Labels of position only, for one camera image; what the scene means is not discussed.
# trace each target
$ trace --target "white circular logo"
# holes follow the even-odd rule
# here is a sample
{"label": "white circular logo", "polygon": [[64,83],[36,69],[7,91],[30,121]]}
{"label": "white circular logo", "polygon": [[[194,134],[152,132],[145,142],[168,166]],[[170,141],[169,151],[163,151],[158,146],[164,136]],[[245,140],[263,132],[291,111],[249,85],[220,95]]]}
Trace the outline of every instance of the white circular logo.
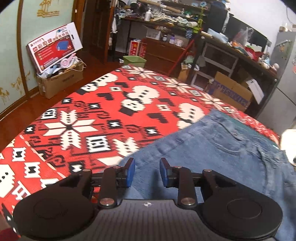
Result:
{"label": "white circular logo", "polygon": [[152,205],[152,203],[150,203],[150,202],[146,202],[146,203],[144,203],[144,206],[145,207],[150,207]]}

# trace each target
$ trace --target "blue cloth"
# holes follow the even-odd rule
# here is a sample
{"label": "blue cloth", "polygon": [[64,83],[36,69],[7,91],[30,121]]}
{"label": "blue cloth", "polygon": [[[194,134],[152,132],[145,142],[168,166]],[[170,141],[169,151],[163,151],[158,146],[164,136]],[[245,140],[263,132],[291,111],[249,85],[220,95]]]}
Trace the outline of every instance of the blue cloth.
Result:
{"label": "blue cloth", "polygon": [[[163,187],[159,159],[201,173],[212,169],[275,200],[283,210],[276,234],[296,240],[296,172],[276,144],[231,117],[212,110],[191,126],[155,141],[131,155],[136,160],[132,187],[124,198],[175,199],[176,188]],[[203,202],[196,188],[198,202]]]}

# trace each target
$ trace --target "gray gripper base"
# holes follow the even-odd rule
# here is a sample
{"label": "gray gripper base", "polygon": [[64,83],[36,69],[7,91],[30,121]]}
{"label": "gray gripper base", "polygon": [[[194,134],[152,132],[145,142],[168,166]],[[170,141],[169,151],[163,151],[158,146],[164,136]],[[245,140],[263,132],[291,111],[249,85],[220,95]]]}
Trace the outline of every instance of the gray gripper base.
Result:
{"label": "gray gripper base", "polygon": [[[173,200],[123,200],[102,210],[81,233],[62,241],[226,241],[206,227],[195,211]],[[32,241],[25,236],[19,241]]]}

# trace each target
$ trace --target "metal screw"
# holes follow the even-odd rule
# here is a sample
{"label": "metal screw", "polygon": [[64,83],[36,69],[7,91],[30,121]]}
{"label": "metal screw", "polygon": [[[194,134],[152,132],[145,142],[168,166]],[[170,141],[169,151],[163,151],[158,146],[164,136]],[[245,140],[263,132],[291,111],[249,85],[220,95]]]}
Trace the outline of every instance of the metal screw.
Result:
{"label": "metal screw", "polygon": [[114,200],[112,198],[105,197],[100,200],[100,204],[103,206],[111,206],[114,204]]}
{"label": "metal screw", "polygon": [[195,203],[195,200],[191,197],[182,198],[181,203],[186,206],[191,206]]}

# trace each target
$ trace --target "white ball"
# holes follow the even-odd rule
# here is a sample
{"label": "white ball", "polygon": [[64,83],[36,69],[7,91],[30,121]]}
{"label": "white ball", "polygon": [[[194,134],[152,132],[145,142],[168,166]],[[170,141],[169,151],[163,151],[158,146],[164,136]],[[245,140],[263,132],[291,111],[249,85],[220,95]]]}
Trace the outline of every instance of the white ball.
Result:
{"label": "white ball", "polygon": [[274,68],[275,68],[276,70],[279,69],[279,65],[278,65],[277,63],[275,63],[273,66],[274,66]]}

